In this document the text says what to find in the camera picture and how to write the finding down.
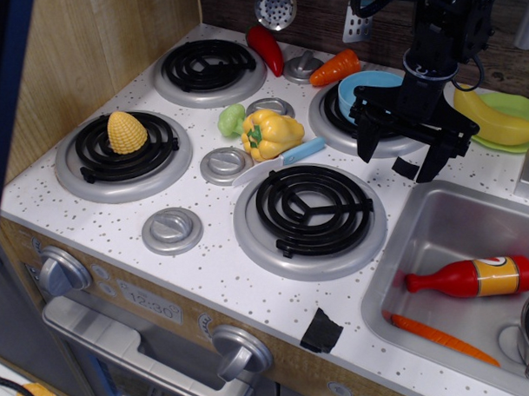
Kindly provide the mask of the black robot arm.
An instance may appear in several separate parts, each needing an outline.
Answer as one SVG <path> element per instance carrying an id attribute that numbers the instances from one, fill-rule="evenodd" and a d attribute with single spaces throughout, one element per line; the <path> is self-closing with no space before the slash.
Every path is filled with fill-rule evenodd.
<path id="1" fill-rule="evenodd" d="M 369 162 L 383 132 L 403 135 L 429 147 L 415 166 L 396 160 L 393 170 L 418 183 L 432 181 L 456 156 L 466 154 L 479 125 L 450 106 L 443 93 L 461 64 L 480 63 L 478 54 L 493 35 L 495 0 L 350 0 L 353 12 L 373 16 L 392 1 L 415 5 L 413 41 L 403 56 L 406 72 L 399 87 L 354 88 L 350 116 L 358 128 L 358 155 Z"/>

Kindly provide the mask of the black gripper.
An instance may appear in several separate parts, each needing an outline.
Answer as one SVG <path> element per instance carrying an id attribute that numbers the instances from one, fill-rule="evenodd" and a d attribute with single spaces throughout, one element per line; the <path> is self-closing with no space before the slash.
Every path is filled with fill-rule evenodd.
<path id="1" fill-rule="evenodd" d="M 479 125 L 446 101 L 443 91 L 451 79 L 407 72 L 399 87 L 356 87 L 351 116 L 359 128 L 359 157 L 370 162 L 384 131 L 431 143 L 416 178 L 427 183 L 451 158 L 464 156 Z"/>

